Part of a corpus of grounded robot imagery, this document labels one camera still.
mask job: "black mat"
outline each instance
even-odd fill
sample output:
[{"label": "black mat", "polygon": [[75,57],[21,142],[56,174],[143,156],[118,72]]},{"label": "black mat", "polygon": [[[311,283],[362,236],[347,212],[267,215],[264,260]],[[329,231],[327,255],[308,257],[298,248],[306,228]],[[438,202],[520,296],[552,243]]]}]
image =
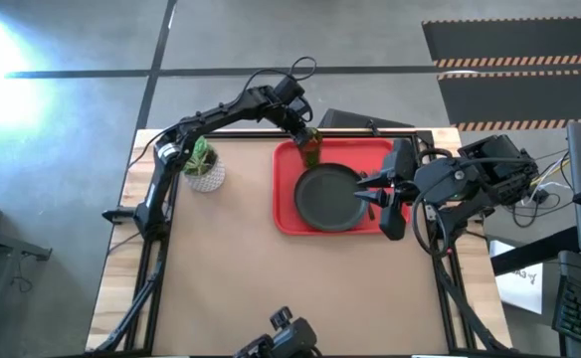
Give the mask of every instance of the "black mat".
[{"label": "black mat", "polygon": [[438,67],[581,64],[581,17],[423,22]]},{"label": "black mat", "polygon": [[581,121],[581,70],[439,75],[459,130],[561,128]]}]

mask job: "gray floor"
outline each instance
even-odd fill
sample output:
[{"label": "gray floor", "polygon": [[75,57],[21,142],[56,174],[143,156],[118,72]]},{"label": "gray floor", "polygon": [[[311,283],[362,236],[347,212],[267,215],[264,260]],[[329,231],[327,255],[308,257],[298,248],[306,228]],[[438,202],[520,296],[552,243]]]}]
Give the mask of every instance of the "gray floor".
[{"label": "gray floor", "polygon": [[[0,74],[148,69],[166,3],[0,0]],[[427,66],[423,20],[576,15],[581,0],[180,0],[162,68],[288,66],[302,55],[324,66]],[[160,79],[147,125],[163,127],[227,101],[244,80]],[[0,78],[0,230],[54,248],[46,264],[24,262],[35,288],[22,294],[13,287],[5,302],[0,357],[83,351],[111,231],[99,213],[118,200],[145,83]],[[304,85],[317,118],[334,107],[448,125],[431,75],[315,76]],[[463,133],[462,140],[489,134]],[[566,147],[563,130],[509,135],[534,156]],[[554,191],[570,199],[566,190]],[[569,207],[521,230],[499,210],[485,229],[527,243],[573,223]],[[555,334],[539,319],[506,314],[516,347],[557,352]]]}]

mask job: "potted plant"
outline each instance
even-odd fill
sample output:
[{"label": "potted plant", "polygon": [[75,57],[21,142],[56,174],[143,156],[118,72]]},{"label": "potted plant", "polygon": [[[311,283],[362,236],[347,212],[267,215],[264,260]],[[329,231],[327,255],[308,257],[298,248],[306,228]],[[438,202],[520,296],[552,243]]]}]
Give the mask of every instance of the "potted plant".
[{"label": "potted plant", "polygon": [[182,171],[191,189],[203,193],[218,189],[226,175],[218,153],[202,136],[195,142],[193,153]]}]

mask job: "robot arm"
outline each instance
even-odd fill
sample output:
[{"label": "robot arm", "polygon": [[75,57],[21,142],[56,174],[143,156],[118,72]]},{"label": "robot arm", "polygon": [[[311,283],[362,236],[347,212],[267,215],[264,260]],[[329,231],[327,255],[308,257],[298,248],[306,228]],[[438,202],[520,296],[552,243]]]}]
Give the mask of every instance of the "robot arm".
[{"label": "robot arm", "polygon": [[275,88],[244,89],[230,103],[219,103],[215,108],[180,119],[163,131],[154,145],[155,169],[144,201],[135,209],[118,208],[103,215],[113,223],[120,217],[132,218],[145,240],[159,240],[168,231],[162,204],[173,178],[191,157],[196,140],[239,120],[259,122],[265,118],[289,133],[302,148],[314,135],[302,118],[311,110],[303,94],[304,89],[296,79],[286,76]]},{"label": "robot arm", "polygon": [[[524,149],[518,150],[506,135],[491,136],[459,149],[460,157],[443,149],[428,149],[418,157],[412,143],[395,141],[393,151],[383,161],[381,171],[359,182],[370,188],[394,188],[394,194],[383,189],[355,193],[363,200],[382,207],[379,227],[390,240],[401,240],[405,220],[401,206],[412,204],[412,225],[421,247],[439,268],[437,279],[465,316],[468,324],[487,350],[506,350],[487,330],[445,271],[441,258],[448,247],[464,232],[468,219],[476,214],[486,216],[497,205],[514,205],[529,191],[538,176],[538,166]],[[420,165],[423,157],[443,157]],[[437,232],[442,233],[443,247],[433,252],[425,244],[417,221],[418,207],[425,204],[436,215]],[[446,206],[449,201],[462,201]]]}]

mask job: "white cable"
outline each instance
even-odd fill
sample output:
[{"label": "white cable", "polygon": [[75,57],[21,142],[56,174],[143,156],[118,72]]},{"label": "white cable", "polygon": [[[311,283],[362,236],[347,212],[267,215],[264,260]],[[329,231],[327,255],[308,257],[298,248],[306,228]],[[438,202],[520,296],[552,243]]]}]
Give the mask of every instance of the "white cable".
[{"label": "white cable", "polygon": [[569,188],[568,186],[566,186],[566,185],[563,185],[563,184],[560,184],[560,183],[557,183],[557,182],[549,182],[549,183],[545,183],[545,184],[542,184],[542,185],[538,186],[538,188],[540,188],[540,189],[543,189],[543,188],[546,188],[546,187],[548,187],[549,185],[555,185],[555,186],[559,186],[559,187],[561,187],[561,188],[565,188],[565,189],[568,189],[568,190],[572,190],[572,189],[571,189],[571,188]]},{"label": "white cable", "polygon": [[542,184],[542,182],[549,176],[550,172],[558,165],[560,165],[560,162],[562,161],[562,159],[564,159],[565,157],[563,156],[562,158],[558,159],[555,163],[553,163],[553,165],[551,167],[549,167],[549,170],[547,170],[545,172],[545,174],[543,174],[540,177],[540,181],[538,182],[538,185],[536,185],[536,188],[533,190],[533,192],[531,193],[531,196],[529,196],[529,201],[525,204],[523,199],[520,199],[520,204],[522,206],[527,206],[527,204],[531,203],[531,200],[533,199],[534,195],[536,195],[536,192],[538,191],[538,188],[540,187],[540,184]]}]

